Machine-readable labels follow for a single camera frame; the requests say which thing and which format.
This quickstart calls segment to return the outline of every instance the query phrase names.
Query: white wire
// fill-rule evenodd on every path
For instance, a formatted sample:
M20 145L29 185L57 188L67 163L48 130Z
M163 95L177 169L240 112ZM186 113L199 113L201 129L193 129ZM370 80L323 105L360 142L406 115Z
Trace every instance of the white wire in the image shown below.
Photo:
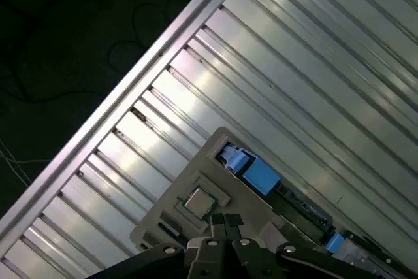
M10 169L12 169L12 171L14 172L14 174L25 184L26 187L29 187L29 184L27 184L27 182L18 174L18 172L16 170L14 170L12 164L10 163L9 160L5 159L5 161L7 162L8 166L10 167Z
M9 157L6 157L4 154L0 155L1 158L11 162L11 163L49 163L51 161L51 159L32 159L32 160L15 160L15 159L11 159Z
M6 149L6 151L8 152L8 154L11 156L11 158L13 158L14 161L16 161L16 158L14 158L12 152L10 150L8 150L7 146L5 143L3 143L3 141L0 139L0 143L3 145L3 147ZM27 176L26 172L20 167L19 163L17 163L18 168L20 169L20 171L24 174L24 176L29 180L29 182L32 183L32 180Z

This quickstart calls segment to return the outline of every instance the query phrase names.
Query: screw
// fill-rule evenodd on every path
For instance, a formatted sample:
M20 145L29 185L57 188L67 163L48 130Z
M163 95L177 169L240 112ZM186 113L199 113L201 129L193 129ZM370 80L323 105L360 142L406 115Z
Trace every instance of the screw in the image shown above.
M287 252L287 253L295 253L296 252L296 248L294 246L291 246L291 245L285 246L285 252Z
M240 240L241 245L249 245L251 243L250 240L247 240L246 238L243 238L242 240Z
M208 245L210 246L217 246L217 240L208 240Z
M176 251L175 248L165 248L164 252L167 254L173 254Z

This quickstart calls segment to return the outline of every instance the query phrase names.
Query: blue plastic part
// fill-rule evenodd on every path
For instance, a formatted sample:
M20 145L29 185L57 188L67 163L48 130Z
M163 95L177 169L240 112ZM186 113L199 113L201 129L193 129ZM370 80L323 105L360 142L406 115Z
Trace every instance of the blue plastic part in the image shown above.
M242 176L264 196L280 181L280 176L269 165L257 158Z
M280 175L276 171L247 150L227 144L222 149L221 156L227 162L225 168L233 173L237 173L244 165L251 162L251 165L242 177L264 196L281 180Z
M335 253L340 249L340 246L344 243L344 237L335 232L332 236L332 238L328 241L325 248L330 251L331 253Z
M239 150L228 160L226 168L238 172L248 161L249 157L242 150Z

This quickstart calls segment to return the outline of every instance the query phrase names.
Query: dark floor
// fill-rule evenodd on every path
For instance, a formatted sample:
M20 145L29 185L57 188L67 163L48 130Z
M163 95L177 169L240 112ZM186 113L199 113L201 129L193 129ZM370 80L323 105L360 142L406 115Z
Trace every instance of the dark floor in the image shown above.
M0 0L0 140L53 158L188 1ZM33 181L45 165L21 166ZM30 182L4 160L0 176L1 217Z

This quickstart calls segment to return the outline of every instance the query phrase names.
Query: metal rail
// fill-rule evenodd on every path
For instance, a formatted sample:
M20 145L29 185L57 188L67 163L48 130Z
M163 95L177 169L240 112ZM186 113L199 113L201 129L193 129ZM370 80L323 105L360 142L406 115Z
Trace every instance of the metal rail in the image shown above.
M130 231L221 126L418 271L417 11L192 0L0 220L0 275L85 278L139 252Z

